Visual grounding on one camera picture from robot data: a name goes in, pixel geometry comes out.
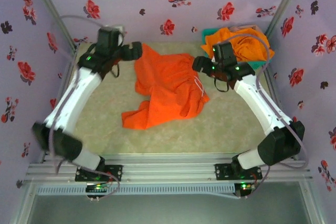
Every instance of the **enclosure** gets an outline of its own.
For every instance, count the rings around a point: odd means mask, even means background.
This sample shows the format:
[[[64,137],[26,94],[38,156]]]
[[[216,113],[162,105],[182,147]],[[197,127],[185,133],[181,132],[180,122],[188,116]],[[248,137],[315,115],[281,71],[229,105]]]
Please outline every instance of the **enclosure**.
[[[148,213],[149,218],[140,220],[145,223],[157,213],[155,223],[205,223],[211,218],[247,223],[250,215],[255,216],[254,223],[334,223],[333,2],[0,0],[0,222],[46,223],[50,217],[48,223],[108,223],[111,218],[129,223]],[[63,97],[73,78],[72,61],[97,42],[99,25],[124,26],[124,44],[140,41],[160,55],[193,57],[205,55],[201,45],[209,28],[259,27],[275,52],[260,83],[285,114],[305,126],[308,167],[272,166],[256,195],[241,199],[244,202],[218,197],[233,193],[237,181],[217,181],[214,165],[230,163],[265,138],[249,105],[234,90],[218,92],[213,79],[199,73],[209,101],[197,116],[145,130],[128,129],[122,125],[122,113],[136,111],[151,97],[135,91],[134,61],[125,61],[119,63],[118,78],[108,74],[95,88],[72,132],[107,164],[123,166],[121,191],[88,205],[86,184],[75,182],[77,168],[65,163],[56,175],[50,155],[40,149],[31,128],[36,121],[43,122]],[[285,162],[302,165],[305,158],[301,152]],[[261,171],[265,175],[266,167]],[[219,213],[225,205],[230,208]],[[49,213],[52,207],[54,214]],[[87,215],[76,216],[78,208]],[[113,211],[102,214],[109,208]],[[248,210],[241,214],[241,208]],[[168,216],[164,209],[175,214]]]

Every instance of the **beige mat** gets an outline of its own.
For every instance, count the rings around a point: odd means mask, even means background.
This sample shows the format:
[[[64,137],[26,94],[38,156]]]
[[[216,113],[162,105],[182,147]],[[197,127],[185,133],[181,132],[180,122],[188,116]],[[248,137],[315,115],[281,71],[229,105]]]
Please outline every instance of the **beige mat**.
[[[204,55],[201,43],[148,43],[160,54],[186,52]],[[87,50],[82,44],[78,56]],[[165,123],[145,131],[122,128],[121,113],[136,110],[146,99],[134,91],[133,62],[120,63],[120,77],[108,74],[93,92],[76,125],[74,135],[97,154],[116,153],[237,153],[256,147],[263,130],[245,101],[230,90],[216,90],[213,79],[200,74],[210,101],[194,118]],[[268,91],[266,80],[261,85]]]

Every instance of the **orange towel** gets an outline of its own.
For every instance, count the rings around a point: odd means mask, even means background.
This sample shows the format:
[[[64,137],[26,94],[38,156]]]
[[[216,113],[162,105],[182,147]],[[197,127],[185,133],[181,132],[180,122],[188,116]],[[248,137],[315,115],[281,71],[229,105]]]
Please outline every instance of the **orange towel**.
[[[256,31],[253,28],[245,28],[236,32],[231,32],[227,27],[221,28],[212,35],[205,36],[206,45],[201,45],[201,47],[212,59],[214,56],[212,46],[237,34],[255,35],[260,39],[262,39],[265,42],[266,46],[269,48],[268,39],[263,33]],[[261,42],[259,42],[255,38],[240,36],[231,39],[230,42],[232,44],[233,51],[237,57],[237,61],[267,60],[267,53],[265,47],[262,45]],[[270,49],[269,52],[270,52],[270,58],[272,58],[274,55],[274,51]]]
[[[203,86],[192,69],[194,57],[189,54],[159,55],[146,44],[142,44],[142,50],[141,58],[134,64],[135,91],[151,98],[143,101],[137,111],[122,113],[122,126],[144,130],[197,116],[209,97],[199,88]]]

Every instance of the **black mounting plate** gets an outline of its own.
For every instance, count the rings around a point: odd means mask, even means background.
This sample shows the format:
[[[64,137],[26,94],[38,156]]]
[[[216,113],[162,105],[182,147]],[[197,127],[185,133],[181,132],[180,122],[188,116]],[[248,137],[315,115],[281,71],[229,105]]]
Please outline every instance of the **black mounting plate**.
[[[245,170],[238,176],[233,172],[231,164],[215,164],[215,174],[217,180],[262,179],[262,173],[259,167]]]
[[[110,173],[121,181],[122,177],[122,165],[105,165],[105,173]],[[98,176],[95,173],[90,173],[83,169],[78,169],[76,171],[75,181],[76,182],[108,182],[110,178],[108,176]]]

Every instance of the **floral wallpaper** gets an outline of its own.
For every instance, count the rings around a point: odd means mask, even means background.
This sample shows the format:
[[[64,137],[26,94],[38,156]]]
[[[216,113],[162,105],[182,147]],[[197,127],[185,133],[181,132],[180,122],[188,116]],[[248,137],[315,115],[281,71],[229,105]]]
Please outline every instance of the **floral wallpaper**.
[[[281,0],[52,0],[61,15],[123,24],[131,41],[201,41],[206,28],[256,24],[266,31]],[[97,26],[64,20],[74,42],[94,42]]]
[[[322,210],[336,212],[336,8],[334,0],[291,0],[270,37],[273,82],[286,113],[305,128]]]
[[[18,203],[29,163],[41,151],[31,132],[52,111],[71,52],[41,0],[0,0],[0,222]]]

